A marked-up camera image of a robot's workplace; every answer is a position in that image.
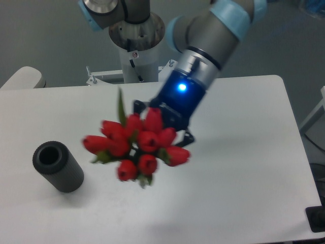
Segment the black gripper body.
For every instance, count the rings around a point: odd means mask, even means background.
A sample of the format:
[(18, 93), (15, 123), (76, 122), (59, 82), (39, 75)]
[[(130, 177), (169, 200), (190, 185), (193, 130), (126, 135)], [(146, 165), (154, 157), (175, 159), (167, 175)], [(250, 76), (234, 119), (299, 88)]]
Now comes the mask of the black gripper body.
[(165, 127), (172, 127), (176, 131), (186, 130), (205, 93), (201, 84), (174, 70), (149, 105), (161, 110)]

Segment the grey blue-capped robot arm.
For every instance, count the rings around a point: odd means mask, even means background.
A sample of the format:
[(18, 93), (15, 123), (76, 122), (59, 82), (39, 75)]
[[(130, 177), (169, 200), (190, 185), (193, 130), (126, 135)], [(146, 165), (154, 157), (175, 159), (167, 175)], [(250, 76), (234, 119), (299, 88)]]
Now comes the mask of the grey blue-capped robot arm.
[(148, 103), (134, 102), (134, 112), (158, 108), (167, 127), (184, 131), (179, 147), (194, 142), (188, 125), (214, 79), (266, 13), (266, 1), (211, 1), (199, 14), (174, 18), (165, 25), (150, 1), (78, 1), (94, 31), (107, 29), (119, 50), (125, 83), (158, 80), (157, 46), (165, 40), (181, 53), (170, 75)]

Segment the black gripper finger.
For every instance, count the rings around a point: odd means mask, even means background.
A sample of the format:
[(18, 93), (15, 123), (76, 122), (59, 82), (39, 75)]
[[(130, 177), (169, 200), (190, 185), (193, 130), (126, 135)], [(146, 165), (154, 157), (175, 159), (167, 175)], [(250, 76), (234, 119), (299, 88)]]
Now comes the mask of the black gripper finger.
[(149, 105), (150, 105), (150, 102), (134, 100), (133, 101), (133, 114), (141, 114), (149, 107)]
[(194, 143), (194, 136), (190, 132), (189, 128), (187, 128), (184, 132), (183, 139), (180, 142), (176, 143), (175, 146), (184, 148), (192, 143)]

